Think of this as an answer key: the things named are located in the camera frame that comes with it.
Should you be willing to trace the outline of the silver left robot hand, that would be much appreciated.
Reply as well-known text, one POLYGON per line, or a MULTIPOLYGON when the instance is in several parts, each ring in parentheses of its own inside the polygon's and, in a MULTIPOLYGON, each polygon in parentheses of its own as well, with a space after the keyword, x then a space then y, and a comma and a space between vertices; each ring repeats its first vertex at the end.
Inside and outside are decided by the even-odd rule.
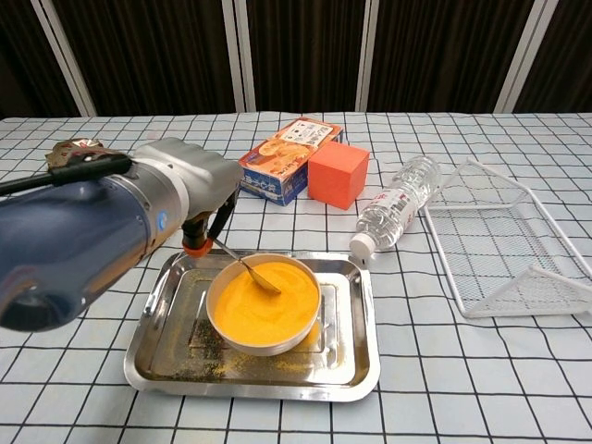
POLYGON ((150 203, 156 243, 180 228, 187 254, 208 254, 236 206, 240 164, 177 138, 148 142, 133 160, 137 170, 130 182, 150 203))

